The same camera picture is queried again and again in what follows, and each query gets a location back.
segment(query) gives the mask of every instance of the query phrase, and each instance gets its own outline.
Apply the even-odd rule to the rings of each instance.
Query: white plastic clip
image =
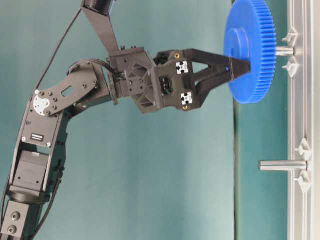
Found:
[[[296,59],[294,57],[292,57],[288,61],[287,65],[283,66],[282,68],[286,69],[288,71],[290,78],[293,78],[297,73],[297,70],[299,68],[299,64],[297,63]]]
[[[311,181],[309,178],[309,175],[306,171],[302,171],[299,175],[299,177],[296,177],[294,179],[294,181],[298,182],[302,192],[305,194],[309,191],[310,187],[311,187]]]
[[[302,139],[300,146],[295,149],[302,156],[303,160],[308,161],[311,158],[312,151],[307,139]]]
[[[283,38],[282,41],[287,42],[289,46],[294,47],[296,45],[297,38],[297,31],[293,27],[291,27],[288,32],[288,35],[285,38]]]

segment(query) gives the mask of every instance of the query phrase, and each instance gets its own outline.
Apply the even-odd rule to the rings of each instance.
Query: bolt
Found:
[[[8,232],[10,235],[14,235],[17,232],[17,227],[15,225],[11,225],[8,227]]]
[[[174,58],[175,58],[175,59],[179,59],[179,58],[180,58],[180,54],[179,54],[178,52],[176,52],[176,53],[174,54]]]
[[[18,211],[15,211],[14,213],[11,214],[11,219],[13,221],[18,221],[20,219],[20,217],[21,217],[21,214]]]

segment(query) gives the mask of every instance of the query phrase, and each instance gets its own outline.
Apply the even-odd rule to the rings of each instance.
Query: teal backdrop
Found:
[[[0,7],[0,191],[28,97],[81,0],[6,0]],[[153,56],[221,54],[231,0],[118,0],[120,45]],[[81,15],[42,88],[80,58],[107,53]],[[97,106],[68,127],[63,182],[40,240],[233,240],[234,115],[227,86],[203,108],[142,115],[131,99]]]

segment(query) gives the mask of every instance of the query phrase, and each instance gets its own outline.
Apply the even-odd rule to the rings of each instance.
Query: wire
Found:
[[[77,69],[79,67],[79,64],[82,63],[90,63],[90,64],[97,64],[100,65],[102,67],[104,67],[105,69],[107,69],[110,73],[112,73],[115,77],[120,77],[120,74],[117,73],[115,71],[114,68],[112,68],[108,63],[106,63],[105,61],[102,61],[100,59],[96,59],[96,58],[85,58],[85,59],[80,59],[79,61],[76,61],[74,64],[72,64],[67,71],[67,75],[71,74],[75,69]]]
[[[4,222],[4,210],[5,210],[5,201],[6,201],[6,193],[7,193],[7,188],[8,188],[8,185],[9,185],[9,179],[10,179],[10,172],[9,172],[9,175],[8,175],[8,178],[6,180],[6,183],[5,183],[5,187],[3,189],[3,193],[2,193],[2,198],[1,198],[1,206],[0,206],[0,231],[1,231],[1,228],[2,228],[2,225],[3,225],[3,222]]]
[[[35,86],[35,88],[34,88],[34,90],[33,90],[33,92],[32,92],[32,95],[33,95],[34,92],[39,88],[41,82],[42,82],[43,79],[45,78],[45,76],[46,76],[49,68],[51,67],[51,65],[52,65],[52,63],[53,63],[53,61],[54,61],[54,59],[55,59],[55,57],[56,57],[56,55],[57,55],[57,53],[58,53],[58,51],[59,51],[59,48],[61,47],[61,44],[62,44],[63,41],[65,40],[65,38],[66,38],[69,30],[71,29],[71,27],[73,26],[73,24],[74,24],[75,21],[77,20],[77,18],[78,18],[78,16],[79,16],[79,14],[81,13],[81,11],[82,11],[82,8],[79,8],[78,11],[76,12],[75,16],[73,17],[72,21],[71,21],[70,24],[68,25],[67,29],[65,30],[62,38],[60,39],[58,45],[56,46],[56,48],[55,48],[55,50],[54,50],[54,52],[53,52],[53,55],[52,55],[52,57],[51,57],[48,65],[47,65],[47,67],[45,68],[45,70],[44,70],[44,72],[43,72],[40,80],[39,80],[38,83],[36,84],[36,86]]]
[[[64,167],[63,168],[58,168],[58,170],[59,170],[59,173],[58,173],[58,176],[57,176],[57,180],[56,180],[56,183],[55,183],[55,186],[54,186],[54,190],[53,190],[52,197],[51,197],[51,200],[49,202],[49,205],[48,205],[48,207],[47,207],[47,209],[46,209],[46,211],[45,211],[45,213],[44,213],[39,225],[36,227],[36,229],[34,231],[34,234],[32,235],[32,237],[29,240],[34,240],[36,235],[39,233],[40,229],[42,228],[42,226],[44,225],[45,221],[47,220],[47,217],[49,216],[49,213],[50,213],[50,211],[52,209],[52,206],[54,205],[59,186],[62,183],[61,179],[62,179],[62,177],[64,175],[63,174]]]

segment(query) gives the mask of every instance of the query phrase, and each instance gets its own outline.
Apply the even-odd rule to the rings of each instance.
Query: metal shaft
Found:
[[[282,57],[291,57],[295,54],[295,49],[289,46],[277,46],[276,47],[276,56]]]
[[[304,160],[260,161],[260,171],[301,171],[307,170],[307,162]]]

